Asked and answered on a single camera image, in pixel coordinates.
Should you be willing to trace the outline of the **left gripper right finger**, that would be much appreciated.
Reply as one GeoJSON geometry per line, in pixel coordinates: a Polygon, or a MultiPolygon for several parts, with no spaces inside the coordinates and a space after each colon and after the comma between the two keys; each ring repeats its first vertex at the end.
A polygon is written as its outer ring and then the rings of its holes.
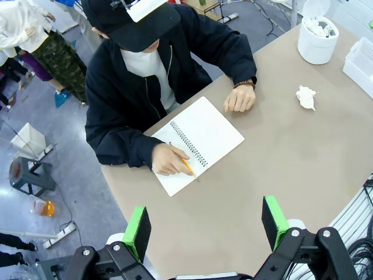
{"type": "Polygon", "coordinates": [[[314,234],[290,227],[272,195],[263,197],[262,223],[272,253],[254,279],[285,279],[297,264],[306,264],[315,279],[358,279],[335,228],[323,227],[314,234]]]}

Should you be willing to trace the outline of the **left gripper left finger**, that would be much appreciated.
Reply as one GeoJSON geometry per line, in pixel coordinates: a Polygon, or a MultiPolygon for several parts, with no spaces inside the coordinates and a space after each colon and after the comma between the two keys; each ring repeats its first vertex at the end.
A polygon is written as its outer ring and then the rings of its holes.
{"type": "Polygon", "coordinates": [[[76,249],[66,279],[153,279],[143,265],[152,226],[147,208],[137,206],[124,235],[102,249],[81,246],[76,249]]]}

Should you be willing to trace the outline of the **person's right hand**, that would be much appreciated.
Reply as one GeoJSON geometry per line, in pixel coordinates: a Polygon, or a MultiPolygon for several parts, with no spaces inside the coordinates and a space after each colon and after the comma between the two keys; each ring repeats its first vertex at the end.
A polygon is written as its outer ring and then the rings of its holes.
{"type": "Polygon", "coordinates": [[[152,170],[164,176],[179,173],[193,176],[193,172],[183,164],[181,159],[189,160],[189,156],[170,144],[160,143],[152,152],[152,170]]]}

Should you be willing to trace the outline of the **person's left hand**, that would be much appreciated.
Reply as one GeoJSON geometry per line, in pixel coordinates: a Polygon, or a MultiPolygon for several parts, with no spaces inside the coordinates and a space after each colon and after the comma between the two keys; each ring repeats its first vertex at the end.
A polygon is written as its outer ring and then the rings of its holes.
{"type": "Polygon", "coordinates": [[[245,112],[256,99],[252,85],[239,85],[234,88],[224,102],[224,111],[245,112]]]}

